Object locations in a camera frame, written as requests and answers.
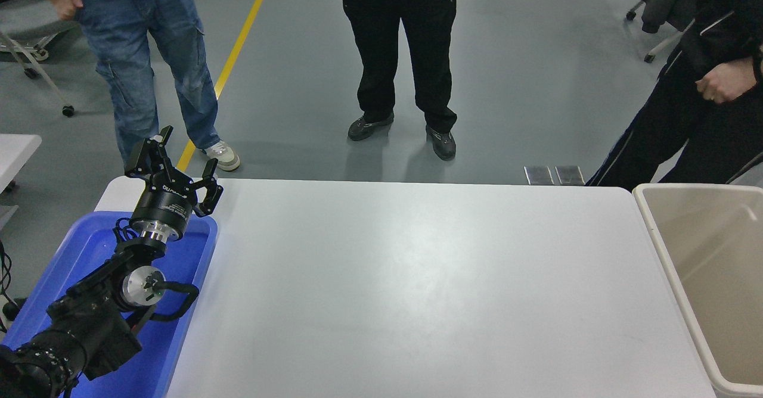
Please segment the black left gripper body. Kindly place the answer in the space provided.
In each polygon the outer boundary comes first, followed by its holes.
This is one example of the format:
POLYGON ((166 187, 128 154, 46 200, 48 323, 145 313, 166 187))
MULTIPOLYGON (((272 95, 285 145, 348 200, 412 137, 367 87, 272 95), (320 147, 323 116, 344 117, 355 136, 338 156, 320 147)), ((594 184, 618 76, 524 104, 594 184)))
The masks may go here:
POLYGON ((185 232, 195 204, 196 196, 190 192, 147 182, 131 216, 131 227, 137 230, 142 223, 158 222, 175 232, 185 232))

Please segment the hand of jeans person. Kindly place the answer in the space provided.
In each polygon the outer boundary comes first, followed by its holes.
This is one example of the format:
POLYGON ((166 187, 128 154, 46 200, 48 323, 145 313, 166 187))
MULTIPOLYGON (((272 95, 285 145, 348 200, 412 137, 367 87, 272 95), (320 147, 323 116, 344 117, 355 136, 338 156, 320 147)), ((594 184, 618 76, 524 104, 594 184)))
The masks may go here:
POLYGON ((84 7, 82 0, 50 0, 62 21, 74 20, 76 13, 84 7))

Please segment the hand of tracksuit person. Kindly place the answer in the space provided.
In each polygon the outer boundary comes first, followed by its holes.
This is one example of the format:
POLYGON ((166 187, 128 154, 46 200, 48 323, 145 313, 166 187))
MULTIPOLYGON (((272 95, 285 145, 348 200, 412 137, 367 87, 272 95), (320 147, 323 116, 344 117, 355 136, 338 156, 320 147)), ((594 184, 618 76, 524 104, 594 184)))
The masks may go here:
POLYGON ((696 89, 706 101, 733 102, 758 85, 754 65, 752 57, 718 64, 696 82, 696 89))

